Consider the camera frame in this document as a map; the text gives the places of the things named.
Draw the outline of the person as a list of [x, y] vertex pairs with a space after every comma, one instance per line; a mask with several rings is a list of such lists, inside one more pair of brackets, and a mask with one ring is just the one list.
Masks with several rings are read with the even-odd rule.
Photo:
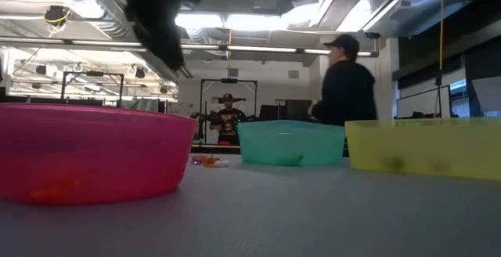
[[374, 99], [375, 78], [357, 62], [359, 42], [342, 34], [325, 46], [329, 49], [321, 100], [313, 103], [308, 115], [325, 125], [344, 126], [347, 121], [377, 119]]
[[209, 128], [218, 132], [219, 145], [239, 146], [238, 123], [245, 119], [245, 113], [233, 106], [232, 94], [224, 94], [222, 100], [224, 108], [216, 113], [216, 121]]

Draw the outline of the grey ceiling ventilation box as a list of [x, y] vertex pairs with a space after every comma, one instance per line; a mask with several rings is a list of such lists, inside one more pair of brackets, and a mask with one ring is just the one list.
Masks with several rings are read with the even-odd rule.
[[254, 0], [253, 11], [257, 14], [277, 16], [279, 0]]

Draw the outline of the black equipment cabinet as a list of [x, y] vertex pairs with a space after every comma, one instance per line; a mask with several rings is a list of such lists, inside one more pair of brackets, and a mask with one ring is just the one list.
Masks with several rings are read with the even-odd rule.
[[277, 100], [275, 105], [261, 105], [258, 117], [261, 121], [310, 121], [311, 104], [311, 100]]

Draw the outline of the translucent pink plastic bowl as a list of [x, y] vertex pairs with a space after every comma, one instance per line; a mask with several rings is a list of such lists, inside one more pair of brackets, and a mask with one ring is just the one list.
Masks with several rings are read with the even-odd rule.
[[0, 103], [0, 198], [79, 205], [164, 195], [183, 179], [195, 130], [175, 114]]

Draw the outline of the translucent teal plastic bin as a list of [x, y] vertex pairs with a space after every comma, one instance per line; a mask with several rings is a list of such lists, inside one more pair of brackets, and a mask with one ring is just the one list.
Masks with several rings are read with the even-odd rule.
[[[341, 146], [345, 142], [345, 130], [342, 126], [324, 125], [306, 121], [276, 120], [252, 121], [238, 124], [240, 146], [254, 145], [258, 147], [276, 147], [282, 145], [330, 145]], [[276, 165], [277, 160], [259, 161], [258, 159], [243, 162], [263, 165]], [[343, 158], [320, 157], [303, 159], [301, 166], [340, 165]]]

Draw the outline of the black light stand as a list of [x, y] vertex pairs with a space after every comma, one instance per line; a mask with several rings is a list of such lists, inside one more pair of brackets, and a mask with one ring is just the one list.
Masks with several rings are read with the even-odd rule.
[[438, 64], [438, 73], [435, 78], [435, 86], [437, 87], [437, 96], [436, 96], [436, 104], [434, 110], [435, 118], [442, 118], [442, 68], [443, 68], [443, 60], [439, 61]]

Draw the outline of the translucent yellow plastic bin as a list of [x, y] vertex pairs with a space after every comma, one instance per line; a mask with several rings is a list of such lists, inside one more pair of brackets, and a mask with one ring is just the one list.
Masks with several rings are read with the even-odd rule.
[[447, 161], [446, 176], [501, 181], [501, 118], [350, 121], [345, 124], [351, 167], [385, 172], [384, 157], [405, 161], [404, 174], [431, 174], [430, 159]]

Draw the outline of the grey monitor screen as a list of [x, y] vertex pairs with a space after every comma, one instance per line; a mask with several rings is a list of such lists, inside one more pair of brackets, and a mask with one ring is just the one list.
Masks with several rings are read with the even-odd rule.
[[472, 82], [481, 111], [501, 111], [501, 76], [474, 79]]

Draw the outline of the black metal gantry frame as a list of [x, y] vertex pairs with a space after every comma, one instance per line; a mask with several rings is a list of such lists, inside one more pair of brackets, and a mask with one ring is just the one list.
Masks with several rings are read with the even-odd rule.
[[103, 76], [117, 76], [120, 78], [120, 84], [119, 84], [119, 95], [118, 95], [118, 100], [116, 101], [116, 107], [120, 108], [121, 104], [123, 102], [123, 92], [124, 92], [124, 74], [118, 74], [118, 73], [106, 73], [102, 71], [86, 71], [86, 72], [69, 72], [69, 71], [64, 71], [63, 72], [63, 79], [62, 79], [62, 86], [61, 86], [61, 93], [60, 93], [60, 99], [64, 100], [65, 99], [65, 92], [66, 92], [66, 87], [70, 83], [67, 81], [67, 77], [69, 75], [72, 75], [73, 77], [79, 77], [81, 74], [84, 74], [86, 76], [90, 77], [103, 77]]
[[257, 81], [238, 78], [202, 78], [200, 80], [199, 111], [196, 114], [199, 129], [196, 139], [202, 144], [219, 145], [218, 132], [210, 130], [209, 126], [216, 121], [216, 113], [224, 108], [222, 97], [226, 93], [232, 94], [233, 106], [245, 113], [245, 119], [241, 122], [257, 118]]

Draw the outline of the black table frame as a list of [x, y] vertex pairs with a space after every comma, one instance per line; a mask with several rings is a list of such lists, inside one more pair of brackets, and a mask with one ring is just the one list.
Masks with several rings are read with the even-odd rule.
[[226, 145], [212, 145], [212, 144], [193, 144], [191, 152], [195, 154], [233, 154], [241, 155], [246, 160], [258, 159], [259, 161], [265, 160], [281, 160], [292, 157], [302, 157], [304, 160], [307, 158], [320, 158], [320, 157], [339, 157], [349, 158], [349, 152], [344, 145], [330, 146], [330, 145], [278, 145], [276, 147], [258, 147], [254, 145], [240, 146], [226, 146]]

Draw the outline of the large metal ceiling duct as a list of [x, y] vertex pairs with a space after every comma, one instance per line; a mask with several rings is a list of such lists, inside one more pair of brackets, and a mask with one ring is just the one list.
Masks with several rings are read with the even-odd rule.
[[310, 26], [322, 31], [401, 38], [439, 24], [473, 0], [319, 0]]

